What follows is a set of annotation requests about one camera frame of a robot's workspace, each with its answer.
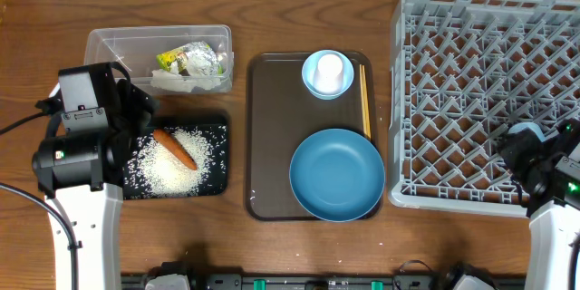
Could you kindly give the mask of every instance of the clear plastic container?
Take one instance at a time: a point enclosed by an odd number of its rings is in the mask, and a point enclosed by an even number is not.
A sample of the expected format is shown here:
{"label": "clear plastic container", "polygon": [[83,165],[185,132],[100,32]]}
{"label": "clear plastic container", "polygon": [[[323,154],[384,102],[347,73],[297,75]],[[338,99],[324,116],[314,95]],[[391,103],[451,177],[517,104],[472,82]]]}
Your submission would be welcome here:
{"label": "clear plastic container", "polygon": [[[117,61],[127,68],[131,82],[151,95],[229,92],[234,70],[231,35],[225,25],[96,29],[89,34],[84,64]],[[216,53],[223,71],[221,75],[171,76],[163,79],[193,86],[191,92],[174,92],[151,86],[152,71],[160,69],[156,59],[158,54],[199,41],[208,43]]]}

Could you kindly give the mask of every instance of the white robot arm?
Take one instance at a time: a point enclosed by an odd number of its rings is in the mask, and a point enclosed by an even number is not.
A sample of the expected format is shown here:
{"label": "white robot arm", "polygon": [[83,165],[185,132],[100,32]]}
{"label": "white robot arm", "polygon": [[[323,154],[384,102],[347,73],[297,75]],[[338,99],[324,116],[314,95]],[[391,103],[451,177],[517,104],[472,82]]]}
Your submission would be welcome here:
{"label": "white robot arm", "polygon": [[[122,188],[105,184],[91,191],[88,185],[56,190],[46,203],[71,226],[80,247],[78,284],[81,290],[121,289],[119,261],[119,216]],[[54,240],[56,290],[71,290],[71,254],[63,228],[50,217]]]}
{"label": "white robot arm", "polygon": [[[519,123],[498,142],[517,185],[529,194],[526,290],[580,290],[580,121],[565,121],[558,131],[547,140],[536,124]],[[458,275],[449,289],[495,289],[480,276]]]}
{"label": "white robot arm", "polygon": [[571,268],[575,267],[575,275],[580,275],[575,246],[580,233],[580,210],[551,201],[532,214],[529,228],[532,253],[526,290],[580,289],[580,277],[570,279]]}

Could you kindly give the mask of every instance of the black cutting board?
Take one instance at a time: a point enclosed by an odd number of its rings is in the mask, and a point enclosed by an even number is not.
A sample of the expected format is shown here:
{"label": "black cutting board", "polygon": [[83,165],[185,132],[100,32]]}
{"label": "black cutting board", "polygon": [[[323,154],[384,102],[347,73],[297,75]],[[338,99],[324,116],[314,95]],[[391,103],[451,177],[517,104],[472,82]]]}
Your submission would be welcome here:
{"label": "black cutting board", "polygon": [[132,176],[129,171],[129,165],[133,167],[136,165],[134,160],[129,161],[123,168],[125,175],[125,182],[123,183],[123,197],[125,199],[149,199],[149,198],[184,198],[193,196],[210,196],[221,194],[227,186],[227,155],[228,155],[228,128],[227,120],[221,116],[211,116],[203,118],[175,118],[175,117],[161,117],[156,118],[148,128],[141,134],[140,145],[133,152],[131,158],[135,158],[137,152],[146,146],[150,141],[155,141],[152,138],[152,133],[158,128],[163,128],[169,133],[176,128],[181,128],[184,131],[201,131],[202,136],[212,145],[210,157],[212,163],[208,165],[209,172],[204,181],[197,186],[195,193],[175,193],[164,196],[152,196],[146,191],[146,187],[139,184],[139,182],[128,182],[132,177],[135,181],[139,181],[140,177]]}
{"label": "black cutting board", "polygon": [[[245,204],[254,218],[318,220],[296,200],[288,170],[298,145],[317,131],[343,128],[363,134],[359,65],[365,67],[369,99],[373,99],[372,67],[361,53],[343,54],[353,63],[353,84],[330,101],[315,98],[302,81],[302,65],[310,53],[266,53],[249,65]],[[373,142],[373,100],[369,114]],[[372,217],[380,205],[362,218]]]}

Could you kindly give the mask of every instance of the green clip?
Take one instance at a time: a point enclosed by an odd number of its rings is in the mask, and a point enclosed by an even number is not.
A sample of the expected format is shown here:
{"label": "green clip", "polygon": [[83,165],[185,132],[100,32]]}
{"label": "green clip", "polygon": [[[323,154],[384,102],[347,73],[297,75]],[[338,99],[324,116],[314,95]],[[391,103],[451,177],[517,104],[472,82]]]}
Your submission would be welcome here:
{"label": "green clip", "polygon": [[254,280],[254,290],[266,290],[266,280]]}
{"label": "green clip", "polygon": [[381,281],[372,281],[371,282],[371,290],[382,290],[382,282]]}

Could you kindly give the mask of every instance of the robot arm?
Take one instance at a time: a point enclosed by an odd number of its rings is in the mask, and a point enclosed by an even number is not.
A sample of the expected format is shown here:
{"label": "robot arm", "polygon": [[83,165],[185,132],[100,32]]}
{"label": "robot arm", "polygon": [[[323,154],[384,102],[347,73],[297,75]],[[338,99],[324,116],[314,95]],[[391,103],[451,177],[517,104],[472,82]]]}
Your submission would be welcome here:
{"label": "robot arm", "polygon": [[[119,216],[123,202],[122,188],[103,185],[101,191],[90,186],[56,190],[46,203],[72,226],[80,243],[78,253],[79,289],[121,289],[119,264]],[[56,289],[71,289],[71,255],[63,228],[50,218],[54,240]]]}
{"label": "robot arm", "polygon": [[498,152],[530,195],[532,251],[526,290],[580,289],[580,121],[565,121],[544,139],[533,124],[512,127]]}
{"label": "robot arm", "polygon": [[580,272],[573,246],[580,232],[580,210],[555,202],[543,205],[532,214],[532,252],[527,268],[526,290],[580,289],[580,277],[570,280],[570,266]]}
{"label": "robot arm", "polygon": [[[115,83],[112,68],[126,80]],[[76,271],[79,289],[121,289],[122,168],[159,103],[131,85],[118,63],[61,70],[59,84],[56,96],[37,104],[56,113],[33,157],[45,202],[63,217],[77,242],[78,264],[71,266],[69,241],[59,222],[50,218],[56,287],[71,289]],[[60,121],[66,134],[56,136]]]}

